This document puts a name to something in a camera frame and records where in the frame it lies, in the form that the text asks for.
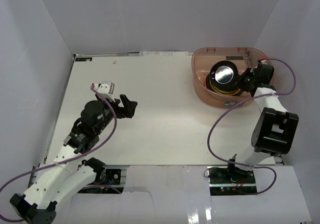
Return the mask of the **yellow patterned plate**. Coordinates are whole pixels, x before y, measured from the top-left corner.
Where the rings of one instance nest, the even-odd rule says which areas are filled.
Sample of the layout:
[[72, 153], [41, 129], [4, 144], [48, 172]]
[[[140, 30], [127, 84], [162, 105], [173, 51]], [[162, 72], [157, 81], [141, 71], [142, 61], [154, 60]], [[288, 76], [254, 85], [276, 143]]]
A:
[[235, 90], [232, 90], [232, 91], [221, 90], [216, 86], [214, 86], [211, 82], [209, 83], [209, 86], [213, 92], [226, 95], [226, 96], [240, 96], [243, 93], [243, 91], [240, 88], [236, 88]]

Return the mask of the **red and teal plate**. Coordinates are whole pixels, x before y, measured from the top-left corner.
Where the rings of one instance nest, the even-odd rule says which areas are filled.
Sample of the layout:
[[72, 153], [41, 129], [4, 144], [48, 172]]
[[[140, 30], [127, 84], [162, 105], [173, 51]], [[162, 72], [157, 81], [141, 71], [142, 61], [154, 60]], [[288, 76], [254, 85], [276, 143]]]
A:
[[207, 89], [210, 89], [211, 86], [210, 86], [210, 81], [209, 81], [209, 76], [208, 75], [205, 77], [204, 84], [205, 84], [205, 87]]

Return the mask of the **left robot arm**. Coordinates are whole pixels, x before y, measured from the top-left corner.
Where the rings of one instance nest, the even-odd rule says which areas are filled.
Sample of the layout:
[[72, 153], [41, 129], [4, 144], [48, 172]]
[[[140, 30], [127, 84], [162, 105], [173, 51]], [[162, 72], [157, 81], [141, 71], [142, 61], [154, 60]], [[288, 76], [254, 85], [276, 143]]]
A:
[[132, 118], [138, 103], [120, 95], [104, 101], [98, 95], [87, 102], [74, 122], [59, 153], [48, 168], [24, 193], [14, 194], [10, 204], [28, 224], [51, 224], [58, 206], [91, 183], [105, 180], [106, 164], [85, 155], [99, 142], [99, 136], [112, 120]]

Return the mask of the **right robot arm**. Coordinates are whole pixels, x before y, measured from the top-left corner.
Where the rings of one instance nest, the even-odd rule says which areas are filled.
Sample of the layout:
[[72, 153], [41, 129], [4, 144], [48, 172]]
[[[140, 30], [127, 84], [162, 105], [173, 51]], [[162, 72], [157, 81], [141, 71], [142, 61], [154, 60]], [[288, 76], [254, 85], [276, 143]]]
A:
[[226, 179], [236, 184], [251, 175], [253, 167], [269, 157], [287, 154], [294, 140], [299, 117], [289, 112], [279, 101], [279, 95], [270, 84], [274, 67], [259, 62], [248, 68], [238, 79], [237, 86], [255, 97], [260, 117], [253, 130], [250, 144], [240, 154], [235, 154], [225, 171]]

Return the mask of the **pink translucent plastic bin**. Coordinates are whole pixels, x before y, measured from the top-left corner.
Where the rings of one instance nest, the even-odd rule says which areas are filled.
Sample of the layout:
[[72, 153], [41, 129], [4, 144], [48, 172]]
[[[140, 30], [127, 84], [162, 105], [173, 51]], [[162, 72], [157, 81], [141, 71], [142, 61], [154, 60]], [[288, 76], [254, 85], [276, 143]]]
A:
[[238, 69], [239, 76], [247, 69], [257, 67], [258, 63], [264, 61], [273, 66], [267, 56], [260, 50], [252, 47], [205, 47], [195, 51], [191, 58], [191, 69], [193, 74], [193, 88], [197, 96], [206, 104], [216, 108], [231, 108], [236, 104], [246, 106], [250, 104], [252, 96], [248, 92], [242, 92], [240, 96], [229, 96], [219, 94], [205, 86], [205, 78], [208, 76], [213, 65], [220, 61], [231, 61]]

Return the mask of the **black label sticker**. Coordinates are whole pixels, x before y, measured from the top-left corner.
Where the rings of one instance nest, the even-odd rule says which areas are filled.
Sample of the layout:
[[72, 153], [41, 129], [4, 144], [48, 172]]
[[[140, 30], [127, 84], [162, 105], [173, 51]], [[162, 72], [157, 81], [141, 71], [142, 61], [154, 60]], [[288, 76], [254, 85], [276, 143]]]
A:
[[76, 57], [75, 62], [91, 62], [93, 60], [92, 57]]

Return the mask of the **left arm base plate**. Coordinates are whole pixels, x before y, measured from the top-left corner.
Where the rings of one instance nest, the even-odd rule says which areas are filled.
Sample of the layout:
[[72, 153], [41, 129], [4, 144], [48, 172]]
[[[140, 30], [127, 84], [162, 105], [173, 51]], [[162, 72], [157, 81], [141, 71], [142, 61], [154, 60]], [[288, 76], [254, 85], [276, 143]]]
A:
[[100, 179], [96, 180], [78, 191], [78, 194], [121, 194], [123, 192], [121, 182], [122, 170], [106, 169]]

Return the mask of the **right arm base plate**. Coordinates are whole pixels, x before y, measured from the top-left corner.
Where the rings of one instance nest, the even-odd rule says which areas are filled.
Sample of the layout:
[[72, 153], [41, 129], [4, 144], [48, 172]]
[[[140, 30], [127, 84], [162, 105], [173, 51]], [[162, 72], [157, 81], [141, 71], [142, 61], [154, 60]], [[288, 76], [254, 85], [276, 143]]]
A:
[[227, 167], [209, 167], [203, 176], [208, 179], [211, 196], [256, 195], [257, 185], [253, 171], [238, 173]]

